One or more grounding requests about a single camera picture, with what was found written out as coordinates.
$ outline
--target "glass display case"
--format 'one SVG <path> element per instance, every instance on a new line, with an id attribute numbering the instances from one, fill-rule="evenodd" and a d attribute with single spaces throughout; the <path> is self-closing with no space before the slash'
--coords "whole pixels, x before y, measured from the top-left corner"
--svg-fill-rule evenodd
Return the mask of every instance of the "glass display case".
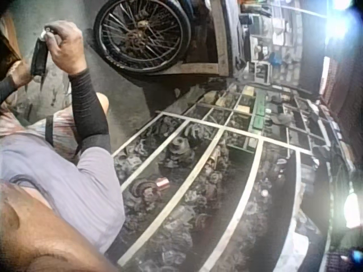
<path id="1" fill-rule="evenodd" d="M 126 222 L 107 256 L 140 272 L 308 265 L 330 222 L 329 205 L 312 207 L 330 202 L 313 154 L 329 141 L 322 119 L 284 87 L 239 83 L 182 115 L 160 112 L 114 154 Z"/>

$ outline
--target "black arm sleeve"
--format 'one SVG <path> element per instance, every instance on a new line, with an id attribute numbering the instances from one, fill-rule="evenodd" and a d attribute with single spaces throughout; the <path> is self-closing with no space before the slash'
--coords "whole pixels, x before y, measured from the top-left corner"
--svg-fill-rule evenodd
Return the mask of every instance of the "black arm sleeve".
<path id="1" fill-rule="evenodd" d="M 72 86 L 72 108 L 82 152 L 101 147 L 111 152 L 108 124 L 88 69 L 69 76 Z"/>
<path id="2" fill-rule="evenodd" d="M 10 76 L 6 77 L 3 81 L 0 82 L 0 105 L 16 91 L 15 83 Z"/>

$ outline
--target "hand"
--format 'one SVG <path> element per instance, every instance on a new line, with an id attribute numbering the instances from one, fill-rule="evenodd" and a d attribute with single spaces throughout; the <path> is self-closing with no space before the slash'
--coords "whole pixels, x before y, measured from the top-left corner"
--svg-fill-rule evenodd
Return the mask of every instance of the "hand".
<path id="1" fill-rule="evenodd" d="M 11 73 L 11 77 L 17 89 L 32 81 L 30 67 L 26 61 L 20 61 L 20 64 L 18 64 L 14 72 Z"/>
<path id="2" fill-rule="evenodd" d="M 47 32 L 45 35 L 54 63 L 69 75 L 87 69 L 82 31 L 74 23 L 67 21 L 56 21 L 45 27 L 53 30 L 61 39 L 58 43 L 53 33 Z"/>

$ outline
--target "car key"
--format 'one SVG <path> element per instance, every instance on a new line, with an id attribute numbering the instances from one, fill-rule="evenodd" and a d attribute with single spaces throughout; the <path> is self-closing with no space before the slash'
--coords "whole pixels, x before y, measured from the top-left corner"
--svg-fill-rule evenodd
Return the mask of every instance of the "car key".
<path id="1" fill-rule="evenodd" d="M 45 42 L 45 34 L 49 31 L 49 28 L 43 30 L 40 37 L 37 39 L 30 69 L 30 73 L 33 77 L 41 77 L 40 91 L 43 89 L 43 84 L 47 75 L 48 47 Z"/>

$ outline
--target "strap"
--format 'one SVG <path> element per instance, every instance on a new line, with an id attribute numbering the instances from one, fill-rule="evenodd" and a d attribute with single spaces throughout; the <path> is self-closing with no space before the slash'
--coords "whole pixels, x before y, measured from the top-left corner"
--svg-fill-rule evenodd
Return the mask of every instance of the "strap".
<path id="1" fill-rule="evenodd" d="M 53 145 L 53 115 L 47 116 L 45 119 L 45 140 Z"/>

